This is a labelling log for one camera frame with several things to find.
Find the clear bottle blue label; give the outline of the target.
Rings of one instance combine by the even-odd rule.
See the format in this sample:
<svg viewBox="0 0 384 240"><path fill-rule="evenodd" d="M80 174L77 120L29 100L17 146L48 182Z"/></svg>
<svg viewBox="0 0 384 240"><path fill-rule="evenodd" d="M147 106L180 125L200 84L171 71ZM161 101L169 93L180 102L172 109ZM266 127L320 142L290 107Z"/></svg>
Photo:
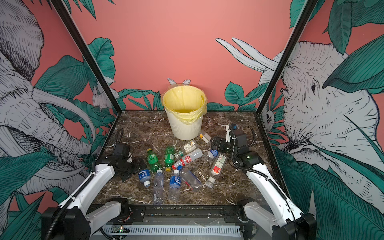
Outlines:
<svg viewBox="0 0 384 240"><path fill-rule="evenodd" d="M151 173L148 169L141 170L138 173L138 176L139 176L139 181L144 185L145 188L148 188L151 185L150 183Z"/></svg>

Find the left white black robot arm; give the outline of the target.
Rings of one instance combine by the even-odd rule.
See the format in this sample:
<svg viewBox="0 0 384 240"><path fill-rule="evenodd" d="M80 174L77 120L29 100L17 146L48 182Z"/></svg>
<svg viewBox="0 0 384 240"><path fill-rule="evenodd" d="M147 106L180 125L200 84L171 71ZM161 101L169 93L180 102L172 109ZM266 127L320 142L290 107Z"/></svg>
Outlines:
<svg viewBox="0 0 384 240"><path fill-rule="evenodd" d="M118 158L97 161L95 170L58 207L48 208L42 214L43 240L88 240L111 220L127 223L134 220L137 211L125 198L114 198L89 211L92 202L104 185L119 175L127 180L130 175L145 170L143 159L127 162Z"/></svg>

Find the clear bottle red white label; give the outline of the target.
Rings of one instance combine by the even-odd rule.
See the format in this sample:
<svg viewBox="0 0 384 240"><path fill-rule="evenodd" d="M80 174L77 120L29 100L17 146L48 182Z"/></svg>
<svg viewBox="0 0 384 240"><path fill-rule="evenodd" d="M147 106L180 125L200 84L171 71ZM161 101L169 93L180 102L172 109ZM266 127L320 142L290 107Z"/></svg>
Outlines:
<svg viewBox="0 0 384 240"><path fill-rule="evenodd" d="M226 161L227 156L225 154L218 154L218 156L215 158L209 171L209 178L206 181L206 186L208 188L214 187L214 183L219 178Z"/></svg>

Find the green bottle yellow cap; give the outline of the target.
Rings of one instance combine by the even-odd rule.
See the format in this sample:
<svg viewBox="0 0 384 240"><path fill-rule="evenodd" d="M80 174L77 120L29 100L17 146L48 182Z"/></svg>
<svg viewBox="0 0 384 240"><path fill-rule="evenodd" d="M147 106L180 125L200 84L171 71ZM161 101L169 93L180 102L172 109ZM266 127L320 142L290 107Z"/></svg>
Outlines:
<svg viewBox="0 0 384 240"><path fill-rule="evenodd" d="M150 167L150 170L153 173L156 173L162 168L157 154L152 149L147 149L147 161Z"/></svg>

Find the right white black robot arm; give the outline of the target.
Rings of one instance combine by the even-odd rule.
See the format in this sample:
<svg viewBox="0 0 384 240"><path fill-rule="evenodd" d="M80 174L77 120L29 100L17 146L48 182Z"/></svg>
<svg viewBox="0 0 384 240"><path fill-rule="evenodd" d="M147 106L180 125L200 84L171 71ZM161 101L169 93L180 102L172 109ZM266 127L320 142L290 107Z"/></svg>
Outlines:
<svg viewBox="0 0 384 240"><path fill-rule="evenodd" d="M317 222L311 214L304 214L283 192L270 174L260 155L250 151L247 142L214 137L211 149L230 155L233 166L246 173L266 200L270 210L256 202L243 206L243 215L264 229L273 240L314 240Z"/></svg>

